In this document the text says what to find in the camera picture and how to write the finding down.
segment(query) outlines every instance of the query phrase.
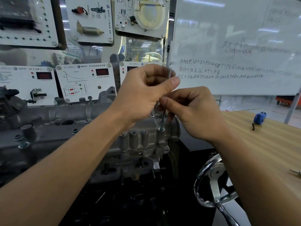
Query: engine block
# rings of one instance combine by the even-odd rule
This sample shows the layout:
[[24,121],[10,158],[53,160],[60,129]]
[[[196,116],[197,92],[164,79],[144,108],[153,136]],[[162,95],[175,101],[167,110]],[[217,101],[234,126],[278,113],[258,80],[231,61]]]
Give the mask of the engine block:
[[[99,94],[98,100],[67,104],[55,98],[55,106],[27,106],[7,90],[0,93],[0,183],[6,184],[39,162],[104,112],[115,99],[115,88]],[[156,107],[149,118],[137,122],[122,133],[90,177],[90,183],[140,175],[160,170],[163,154],[169,152],[167,140],[178,140],[178,118],[160,131],[160,114]]]

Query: handwheel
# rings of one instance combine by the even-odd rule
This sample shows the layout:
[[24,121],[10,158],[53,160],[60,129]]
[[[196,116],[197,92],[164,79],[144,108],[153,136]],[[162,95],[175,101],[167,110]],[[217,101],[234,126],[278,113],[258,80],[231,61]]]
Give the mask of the handwheel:
[[[234,191],[221,197],[218,185],[218,178],[225,172],[224,164],[221,162],[219,154],[209,159],[205,165],[201,168],[197,174],[197,179],[194,183],[193,191],[198,203],[206,208],[218,208],[218,210],[224,215],[229,226],[239,226],[237,221],[226,211],[224,205],[233,201],[238,197]],[[210,179],[210,187],[213,195],[214,202],[204,201],[198,193],[199,185],[204,176],[208,176]]]

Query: hand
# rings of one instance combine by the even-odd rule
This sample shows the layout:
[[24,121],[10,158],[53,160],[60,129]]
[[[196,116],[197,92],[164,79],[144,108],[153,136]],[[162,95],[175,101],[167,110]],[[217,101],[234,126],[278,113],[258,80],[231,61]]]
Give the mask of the hand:
[[157,64],[130,70],[111,107],[123,113],[128,126],[149,117],[157,100],[180,84],[178,77],[167,79],[167,76],[168,68]]
[[160,109],[169,111],[168,120],[175,115],[194,138],[213,144],[229,131],[226,121],[207,87],[178,89],[159,100]]

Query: digital display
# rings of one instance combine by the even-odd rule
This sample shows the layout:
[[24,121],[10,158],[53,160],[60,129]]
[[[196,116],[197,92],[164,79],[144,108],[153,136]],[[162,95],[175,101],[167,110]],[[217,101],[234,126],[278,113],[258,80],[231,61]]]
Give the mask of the digital display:
[[36,72],[37,79],[52,79],[51,72]]
[[109,75],[109,69],[96,69],[96,75],[97,76],[103,76],[103,75]]
[[135,68],[137,68],[137,67],[128,67],[128,71],[135,69]]

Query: left hand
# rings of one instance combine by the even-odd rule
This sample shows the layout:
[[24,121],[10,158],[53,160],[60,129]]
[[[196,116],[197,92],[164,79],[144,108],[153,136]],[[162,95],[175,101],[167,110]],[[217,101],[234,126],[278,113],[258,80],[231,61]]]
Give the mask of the left hand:
[[180,84],[178,77],[167,79],[167,76],[168,68],[158,64],[130,70],[111,108],[122,112],[127,126],[149,117],[157,100]]

